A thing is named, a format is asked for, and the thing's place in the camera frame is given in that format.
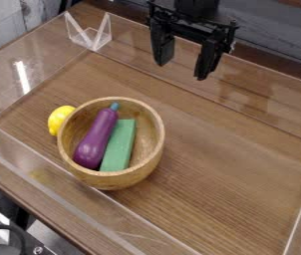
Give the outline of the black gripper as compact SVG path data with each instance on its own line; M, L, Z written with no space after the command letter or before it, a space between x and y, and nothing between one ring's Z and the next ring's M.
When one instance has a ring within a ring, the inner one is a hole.
M221 12L220 0L149 0L147 4L153 58L159 66L174 56L174 36L198 44L208 39L194 68L194 76L204 81L218 65L220 47L233 50L237 21Z

